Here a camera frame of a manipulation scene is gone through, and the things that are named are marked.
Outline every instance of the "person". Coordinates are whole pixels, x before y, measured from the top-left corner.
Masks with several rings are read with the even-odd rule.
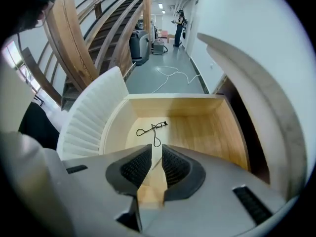
[[[179,47],[181,44],[180,38],[181,38],[182,29],[183,29],[183,23],[185,20],[183,10],[179,10],[178,15],[179,15],[178,21],[174,21],[174,20],[172,21],[174,24],[177,24],[177,31],[176,31],[176,35],[174,37],[174,45],[173,45],[175,47]]]

